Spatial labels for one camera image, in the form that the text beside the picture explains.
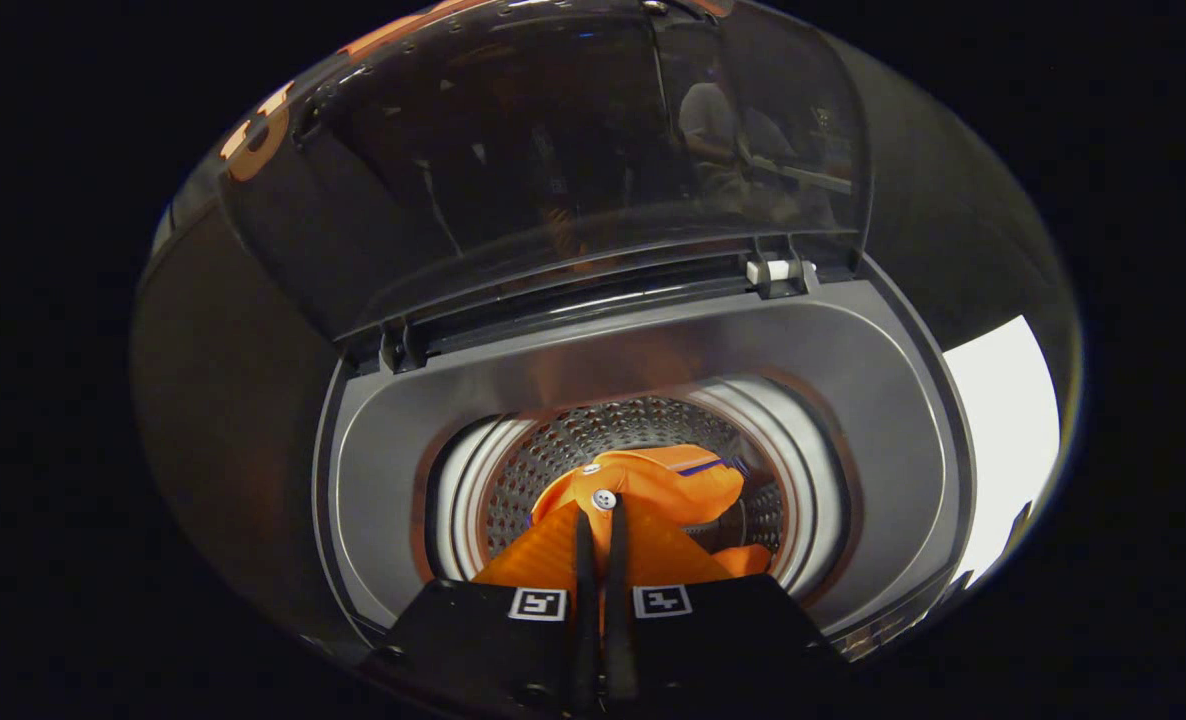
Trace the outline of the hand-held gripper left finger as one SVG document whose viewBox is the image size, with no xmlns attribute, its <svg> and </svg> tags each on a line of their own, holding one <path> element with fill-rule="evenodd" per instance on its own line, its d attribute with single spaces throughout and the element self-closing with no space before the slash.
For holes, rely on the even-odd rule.
<svg viewBox="0 0 1186 720">
<path fill-rule="evenodd" d="M 573 716 L 597 696 L 597 552 L 578 503 L 482 573 L 425 585 L 383 641 L 383 683 L 446 716 Z"/>
</svg>

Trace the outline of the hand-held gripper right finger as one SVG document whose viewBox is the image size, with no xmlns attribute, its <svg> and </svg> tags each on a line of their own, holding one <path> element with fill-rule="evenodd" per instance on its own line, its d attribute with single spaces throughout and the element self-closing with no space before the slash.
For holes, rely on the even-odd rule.
<svg viewBox="0 0 1186 720">
<path fill-rule="evenodd" d="M 612 711 L 808 711 L 843 678 L 843 657 L 772 576 L 731 576 L 640 498 L 619 496 L 611 528 Z"/>
</svg>

